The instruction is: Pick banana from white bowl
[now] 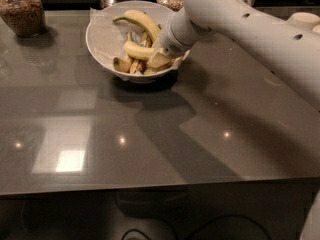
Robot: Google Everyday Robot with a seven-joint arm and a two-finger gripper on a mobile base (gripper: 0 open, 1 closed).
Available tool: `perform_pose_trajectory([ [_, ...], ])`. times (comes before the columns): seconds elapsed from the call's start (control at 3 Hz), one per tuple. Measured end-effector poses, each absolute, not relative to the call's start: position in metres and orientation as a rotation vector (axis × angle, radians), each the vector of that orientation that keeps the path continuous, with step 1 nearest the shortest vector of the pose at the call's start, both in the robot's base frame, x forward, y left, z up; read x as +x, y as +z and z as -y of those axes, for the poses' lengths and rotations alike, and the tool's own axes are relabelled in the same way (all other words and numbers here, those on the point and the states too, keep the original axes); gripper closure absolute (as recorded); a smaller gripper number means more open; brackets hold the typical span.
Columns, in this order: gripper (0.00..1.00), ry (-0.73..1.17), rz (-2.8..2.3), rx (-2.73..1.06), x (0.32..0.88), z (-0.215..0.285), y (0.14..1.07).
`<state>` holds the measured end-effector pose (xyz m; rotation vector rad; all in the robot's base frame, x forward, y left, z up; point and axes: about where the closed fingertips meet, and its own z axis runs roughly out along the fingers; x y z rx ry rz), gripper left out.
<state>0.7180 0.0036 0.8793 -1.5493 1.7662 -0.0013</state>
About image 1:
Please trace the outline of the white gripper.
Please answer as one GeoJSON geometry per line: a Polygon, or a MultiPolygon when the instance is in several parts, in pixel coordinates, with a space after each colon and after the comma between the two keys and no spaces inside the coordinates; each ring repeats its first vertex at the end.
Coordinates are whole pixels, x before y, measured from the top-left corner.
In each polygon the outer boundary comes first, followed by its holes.
{"type": "Polygon", "coordinates": [[[147,61],[151,68],[168,68],[172,65],[171,58],[177,58],[190,50],[196,42],[214,33],[210,28],[202,28],[193,23],[185,9],[174,13],[161,30],[152,47],[164,50],[165,54],[156,52],[147,61]]]}

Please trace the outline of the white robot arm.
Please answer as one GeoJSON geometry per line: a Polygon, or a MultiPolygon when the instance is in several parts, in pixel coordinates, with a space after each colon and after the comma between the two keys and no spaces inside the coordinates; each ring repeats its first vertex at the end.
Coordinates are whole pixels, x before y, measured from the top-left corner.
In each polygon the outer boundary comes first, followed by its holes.
{"type": "Polygon", "coordinates": [[[197,31],[216,31],[229,53],[200,45],[194,70],[205,81],[190,88],[195,114],[173,127],[186,143],[211,151],[213,168],[195,153],[180,158],[189,174],[209,181],[194,188],[210,219],[192,220],[185,240],[319,240],[319,37],[253,9],[241,0],[185,0],[162,38],[184,48],[197,31]]]}

